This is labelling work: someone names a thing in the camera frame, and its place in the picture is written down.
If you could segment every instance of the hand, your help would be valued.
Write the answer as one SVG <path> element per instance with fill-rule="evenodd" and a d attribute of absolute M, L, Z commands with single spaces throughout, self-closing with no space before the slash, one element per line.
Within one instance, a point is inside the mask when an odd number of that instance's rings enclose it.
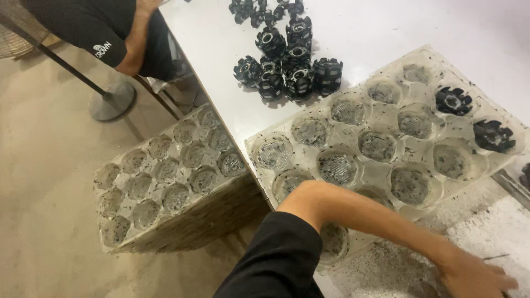
<path fill-rule="evenodd" d="M 162 0 L 136 0 L 136 8 L 148 13 L 154 12 Z"/>
<path fill-rule="evenodd" d="M 502 298 L 502 291 L 517 288 L 517 281 L 499 266 L 454 247 L 447 264 L 438 264 L 441 281 L 454 298 Z"/>

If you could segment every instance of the stacked plastic trays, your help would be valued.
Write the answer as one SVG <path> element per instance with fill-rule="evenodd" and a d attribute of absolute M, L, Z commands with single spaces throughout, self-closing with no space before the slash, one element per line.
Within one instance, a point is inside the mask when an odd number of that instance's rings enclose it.
<path fill-rule="evenodd" d="M 110 252 L 200 248 L 251 219 L 243 217 L 259 192 L 209 105 L 95 175 L 101 241 Z"/>
<path fill-rule="evenodd" d="M 424 46 L 250 137 L 246 149 L 274 208 L 317 179 L 417 220 L 522 152 L 524 129 Z M 322 265 L 376 240 L 332 224 L 323 231 Z"/>

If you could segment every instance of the metal bar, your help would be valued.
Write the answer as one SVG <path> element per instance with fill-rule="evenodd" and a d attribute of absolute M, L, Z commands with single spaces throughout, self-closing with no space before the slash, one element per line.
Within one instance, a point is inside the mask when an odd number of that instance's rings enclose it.
<path fill-rule="evenodd" d="M 43 52 L 46 56 L 50 57 L 53 61 L 57 62 L 60 66 L 62 66 L 67 71 L 69 71 L 71 74 L 75 75 L 78 79 L 83 81 L 83 83 L 87 84 L 90 88 L 94 89 L 97 93 L 101 94 L 102 96 L 106 94 L 106 92 L 103 89 L 99 88 L 99 86 L 94 84 L 94 82 L 90 81 L 86 76 L 84 76 L 82 73 L 77 71 L 66 61 L 62 60 L 59 56 L 55 55 L 55 53 L 52 52 L 50 49 L 48 49 L 47 47 L 39 43 L 35 38 L 33 38 L 33 36 L 29 35 L 26 31 L 18 27 L 13 21 L 11 21 L 11 19 L 9 19 L 6 15 L 2 14 L 1 12 L 0 12 L 0 24 L 8 28 L 9 30 L 13 31 L 14 33 L 18 34 L 20 37 L 25 39 L 27 42 L 34 45 L 41 52 Z"/>
<path fill-rule="evenodd" d="M 179 116 L 176 115 L 175 111 L 173 111 L 167 105 L 167 103 L 165 103 L 165 101 L 160 97 L 160 95 L 153 92 L 151 86 L 149 86 L 149 84 L 144 81 L 142 77 L 140 77 L 139 75 L 135 75 L 133 78 L 137 80 L 140 84 L 142 84 L 142 86 L 164 107 L 164 109 L 166 109 L 171 114 L 171 116 L 173 116 L 176 120 L 180 120 Z"/>

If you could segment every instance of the forearm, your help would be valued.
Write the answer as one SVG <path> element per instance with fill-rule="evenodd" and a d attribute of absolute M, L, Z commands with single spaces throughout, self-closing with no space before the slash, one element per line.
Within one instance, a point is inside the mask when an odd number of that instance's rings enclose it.
<path fill-rule="evenodd" d="M 444 237 L 414 225 L 383 205 L 322 181 L 304 182 L 277 211 L 293 213 L 317 231 L 329 221 L 388 239 L 420 252 L 441 266 L 455 248 Z"/>
<path fill-rule="evenodd" d="M 136 5 L 131 31 L 125 39 L 127 54 L 116 67 L 117 71 L 129 76 L 134 76 L 140 71 L 144 63 L 148 25 L 153 12 L 152 8 Z"/>

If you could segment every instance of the black sleeve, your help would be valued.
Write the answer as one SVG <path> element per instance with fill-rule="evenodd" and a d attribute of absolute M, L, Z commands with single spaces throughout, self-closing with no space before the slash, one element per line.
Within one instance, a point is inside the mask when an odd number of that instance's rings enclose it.
<path fill-rule="evenodd" d="M 85 49 L 110 67 L 116 67 L 127 54 L 125 41 L 94 12 L 82 7 L 60 7 L 42 3 L 28 10 L 51 33 L 60 39 Z"/>
<path fill-rule="evenodd" d="M 313 274 L 322 239 L 301 218 L 272 212 L 214 298 L 322 297 Z"/>

